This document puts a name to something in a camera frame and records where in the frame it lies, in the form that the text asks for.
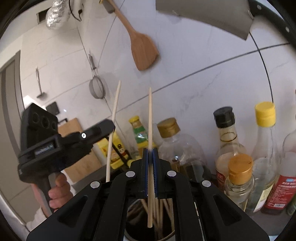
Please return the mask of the person left hand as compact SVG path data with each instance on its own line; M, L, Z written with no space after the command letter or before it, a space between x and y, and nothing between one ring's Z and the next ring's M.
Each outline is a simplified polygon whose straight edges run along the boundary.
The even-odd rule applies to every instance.
M52 214L50 208L52 208L54 211L57 211L73 197L73 194L70 191L70 184L63 173L56 174L55 184L56 186L48 192L50 197L49 202L46 201L43 193L37 187L37 185L31 184L34 196L37 202L40 204L43 214L46 217L49 217Z

